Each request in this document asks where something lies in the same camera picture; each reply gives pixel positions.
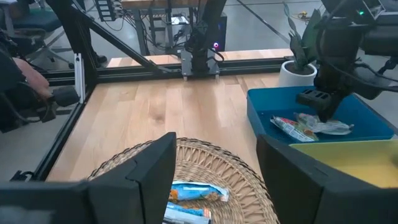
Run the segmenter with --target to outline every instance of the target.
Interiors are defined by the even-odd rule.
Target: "black bracket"
[[[196,77],[206,77],[209,75],[214,75],[216,78],[219,77],[220,75],[220,68],[217,64],[217,62],[213,59],[215,58],[215,53],[207,50],[207,68],[208,70],[202,70],[202,71],[195,71],[192,69],[192,54],[186,50],[181,50],[181,71],[182,75],[184,77],[184,80],[186,80],[190,76],[196,76]]]

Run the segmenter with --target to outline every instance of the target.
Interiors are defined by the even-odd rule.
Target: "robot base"
[[[216,57],[216,54],[210,50],[207,51],[208,58]],[[220,68],[215,60],[209,59],[207,61],[207,67],[209,70],[206,73],[192,71],[192,54],[186,50],[181,50],[181,72],[184,81],[188,80],[188,77],[208,77],[215,76],[218,80],[220,77]]]

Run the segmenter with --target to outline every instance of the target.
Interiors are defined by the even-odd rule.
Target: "metal extrusion frame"
[[[86,98],[83,103],[78,103],[70,113],[68,119],[58,132],[52,147],[43,157],[40,164],[34,171],[30,180],[45,181],[50,174],[52,167],[56,163],[66,144],[69,135],[72,133],[85,105],[90,99],[91,94],[95,90],[98,83],[112,82],[131,82],[142,80],[183,78],[181,73],[181,64],[156,65],[148,61],[141,55],[138,55],[132,48],[121,42],[114,35],[104,30],[93,19],[90,19],[79,7],[75,8],[68,1],[74,0],[47,0],[47,4],[53,9],[60,19],[65,33],[71,43],[71,47],[75,53],[81,53],[84,60]],[[77,19],[71,20],[70,14],[76,16]],[[139,62],[143,66],[136,67],[117,67],[117,68],[96,68],[94,63],[94,51],[91,46],[90,30],[100,34],[108,42],[113,44],[119,50]],[[264,58],[250,60],[231,60],[219,64],[220,75],[245,75],[255,73],[271,73],[278,72],[280,66],[285,62],[285,58]],[[47,72],[43,74],[52,86],[74,85],[75,73],[73,70]],[[383,118],[379,113],[374,111],[384,122],[394,127],[390,122]]]

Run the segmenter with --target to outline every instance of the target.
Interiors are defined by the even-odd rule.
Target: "person's hand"
[[[47,99],[51,97],[49,90],[49,82],[40,74],[34,70],[26,61],[19,58],[14,59],[16,65],[21,70],[23,76],[25,76],[28,84],[43,98]]]

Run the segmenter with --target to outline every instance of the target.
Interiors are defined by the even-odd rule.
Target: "blue tray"
[[[295,96],[313,86],[262,88],[248,91],[248,118],[254,134],[268,134],[286,144],[305,143],[292,139],[269,120],[272,115],[295,120],[293,113],[316,114],[315,110],[295,102]],[[394,131],[354,96],[346,97],[339,105],[334,119],[354,124],[353,132],[345,136],[317,133],[317,142],[385,140]]]

